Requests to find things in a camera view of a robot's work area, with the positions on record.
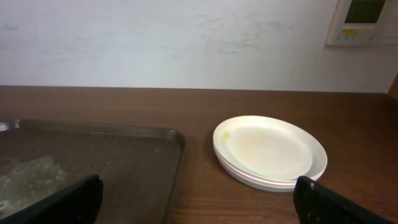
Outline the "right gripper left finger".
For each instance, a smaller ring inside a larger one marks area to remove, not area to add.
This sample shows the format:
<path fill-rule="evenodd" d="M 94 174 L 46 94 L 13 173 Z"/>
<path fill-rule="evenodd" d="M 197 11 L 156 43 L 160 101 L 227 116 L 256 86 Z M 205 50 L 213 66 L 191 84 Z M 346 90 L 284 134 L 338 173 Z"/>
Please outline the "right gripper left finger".
<path fill-rule="evenodd" d="M 96 174 L 6 217 L 1 224 L 93 224 L 103 201 L 104 184 Z"/>

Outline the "pale grey plate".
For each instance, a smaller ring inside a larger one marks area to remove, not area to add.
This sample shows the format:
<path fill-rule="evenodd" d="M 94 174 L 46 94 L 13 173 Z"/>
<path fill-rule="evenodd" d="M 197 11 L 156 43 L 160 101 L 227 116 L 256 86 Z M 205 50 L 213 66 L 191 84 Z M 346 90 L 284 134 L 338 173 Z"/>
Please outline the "pale grey plate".
<path fill-rule="evenodd" d="M 222 154 L 215 150 L 222 167 L 238 181 L 269 192 L 291 192 L 297 179 L 318 180 L 326 170 L 328 157 L 320 151 L 254 151 Z"/>

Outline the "white plate yellow stain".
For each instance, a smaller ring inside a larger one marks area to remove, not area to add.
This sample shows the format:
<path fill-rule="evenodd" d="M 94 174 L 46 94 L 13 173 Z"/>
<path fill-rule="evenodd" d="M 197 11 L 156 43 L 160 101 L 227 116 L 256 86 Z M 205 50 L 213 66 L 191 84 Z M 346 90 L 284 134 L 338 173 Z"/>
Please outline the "white plate yellow stain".
<path fill-rule="evenodd" d="M 313 164 L 318 141 L 303 129 L 265 116 L 238 116 L 220 123 L 213 140 L 232 165 L 256 177 L 292 181 Z"/>

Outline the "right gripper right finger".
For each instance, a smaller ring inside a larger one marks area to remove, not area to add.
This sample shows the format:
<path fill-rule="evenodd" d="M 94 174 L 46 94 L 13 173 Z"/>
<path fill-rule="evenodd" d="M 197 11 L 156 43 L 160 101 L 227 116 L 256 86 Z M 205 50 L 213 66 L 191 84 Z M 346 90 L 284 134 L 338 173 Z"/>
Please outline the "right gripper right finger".
<path fill-rule="evenodd" d="M 294 205 L 300 224 L 393 224 L 306 176 L 297 179 Z"/>

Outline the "pinkish white plate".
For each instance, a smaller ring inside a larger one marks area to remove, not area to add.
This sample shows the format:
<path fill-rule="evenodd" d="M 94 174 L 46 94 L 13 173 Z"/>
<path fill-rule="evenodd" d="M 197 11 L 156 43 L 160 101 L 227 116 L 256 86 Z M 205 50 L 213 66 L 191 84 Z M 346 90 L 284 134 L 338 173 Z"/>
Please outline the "pinkish white plate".
<path fill-rule="evenodd" d="M 234 165 L 232 165 L 227 159 L 225 159 L 220 151 L 218 150 L 215 141 L 213 141 L 213 147 L 215 154 L 223 166 L 223 168 L 231 174 L 234 178 L 239 180 L 240 182 L 254 187 L 256 189 L 265 190 L 269 192 L 292 192 L 296 183 L 298 176 L 293 180 L 271 180 L 266 179 L 265 177 L 255 177 L 251 174 L 246 174 L 243 170 L 238 169 Z M 324 173 L 326 166 L 328 164 L 327 156 L 325 158 L 318 158 L 315 156 L 312 159 L 312 163 L 310 169 L 302 176 L 309 177 L 312 180 L 318 180 Z"/>

